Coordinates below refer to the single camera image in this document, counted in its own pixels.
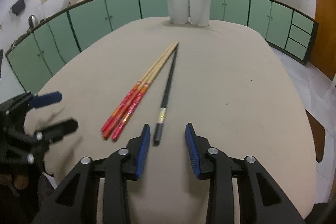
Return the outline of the person's hand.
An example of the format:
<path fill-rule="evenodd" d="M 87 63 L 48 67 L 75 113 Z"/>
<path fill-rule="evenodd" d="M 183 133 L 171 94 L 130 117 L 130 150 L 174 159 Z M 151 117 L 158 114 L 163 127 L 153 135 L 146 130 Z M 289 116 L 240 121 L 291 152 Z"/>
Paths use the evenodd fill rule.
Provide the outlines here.
<path fill-rule="evenodd" d="M 39 177 L 1 174 L 1 210 L 37 212 L 57 185 L 45 173 Z"/>

